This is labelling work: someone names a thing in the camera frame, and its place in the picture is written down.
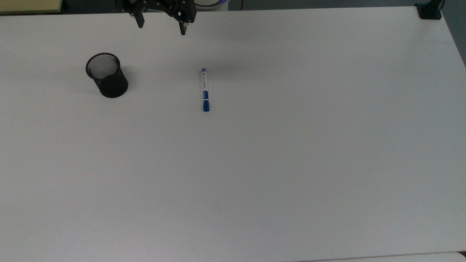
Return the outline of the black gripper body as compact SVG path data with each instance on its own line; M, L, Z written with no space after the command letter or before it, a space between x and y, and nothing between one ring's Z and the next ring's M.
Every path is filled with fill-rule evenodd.
M193 23L197 9L193 0L118 0L118 10L132 13L142 13L144 10L155 10L166 13L176 21L190 20Z

